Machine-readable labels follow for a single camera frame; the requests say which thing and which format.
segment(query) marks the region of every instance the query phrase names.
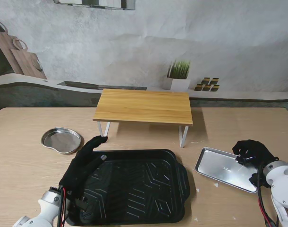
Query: white planter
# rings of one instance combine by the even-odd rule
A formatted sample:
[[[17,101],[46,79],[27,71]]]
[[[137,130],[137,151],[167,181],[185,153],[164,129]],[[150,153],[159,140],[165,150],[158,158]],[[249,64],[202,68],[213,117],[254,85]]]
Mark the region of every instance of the white planter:
[[[164,89],[170,91],[187,91],[190,85],[189,79],[165,78]]]

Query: table surface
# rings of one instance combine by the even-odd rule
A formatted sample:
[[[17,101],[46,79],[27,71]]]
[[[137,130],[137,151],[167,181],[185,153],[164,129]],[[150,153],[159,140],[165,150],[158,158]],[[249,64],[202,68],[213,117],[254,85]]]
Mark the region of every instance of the table surface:
[[[192,126],[189,94],[104,89],[93,120]]]
[[[12,226],[23,215],[38,215],[38,199],[50,186],[58,186],[75,156],[45,148],[40,144],[41,136],[47,130],[61,126],[79,132],[88,141],[99,135],[97,124],[92,121],[94,112],[95,108],[0,110],[0,227]],[[247,139],[264,143],[274,156],[288,161],[287,110],[192,108],[192,116],[195,121],[189,128],[185,148],[179,148],[176,126],[123,122],[111,125],[109,140],[98,149],[166,148],[172,150],[185,166],[191,194],[185,203],[183,220],[150,226],[264,226],[257,194],[200,175],[194,168],[203,147],[232,152],[231,148],[238,140]],[[265,208],[275,219],[270,194],[269,189],[263,188]]]

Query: black tray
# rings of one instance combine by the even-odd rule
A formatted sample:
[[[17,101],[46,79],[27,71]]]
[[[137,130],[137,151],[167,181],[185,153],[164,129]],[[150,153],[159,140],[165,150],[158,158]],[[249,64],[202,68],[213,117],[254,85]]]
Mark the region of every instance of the black tray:
[[[71,206],[72,226],[174,223],[185,213],[190,187],[186,169],[166,149],[96,151],[106,161],[79,196],[88,210]]]

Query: rectangular metal tray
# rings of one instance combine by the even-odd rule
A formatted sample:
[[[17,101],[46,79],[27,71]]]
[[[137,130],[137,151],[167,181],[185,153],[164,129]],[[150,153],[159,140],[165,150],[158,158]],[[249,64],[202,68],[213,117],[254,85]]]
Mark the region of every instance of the rectangular metal tray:
[[[186,169],[166,149],[95,151],[107,155],[77,193],[89,209],[70,206],[72,226],[174,223],[185,213]]]
[[[249,178],[257,173],[254,166],[243,166],[235,159],[237,155],[216,150],[203,148],[195,170],[217,181],[229,184],[246,192],[256,193],[257,188],[251,184]]]

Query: black robotic glove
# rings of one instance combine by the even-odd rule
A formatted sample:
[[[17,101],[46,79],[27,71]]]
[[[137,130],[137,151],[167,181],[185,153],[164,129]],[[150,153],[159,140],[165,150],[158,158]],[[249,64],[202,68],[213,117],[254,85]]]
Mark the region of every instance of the black robotic glove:
[[[236,161],[242,165],[252,164],[255,168],[258,168],[262,165],[264,168],[271,162],[278,160],[277,157],[274,157],[270,151],[263,145],[261,142],[255,140],[242,140],[238,141],[236,145],[232,148],[235,155],[239,155],[236,158]],[[249,181],[257,186],[257,174],[253,174]],[[270,187],[264,175],[262,175],[261,185],[265,187]]]
[[[108,137],[96,136],[88,141],[71,161],[67,171],[59,182],[59,187],[74,192],[82,186],[88,176],[104,161],[103,158],[94,158],[93,149],[105,143]]]

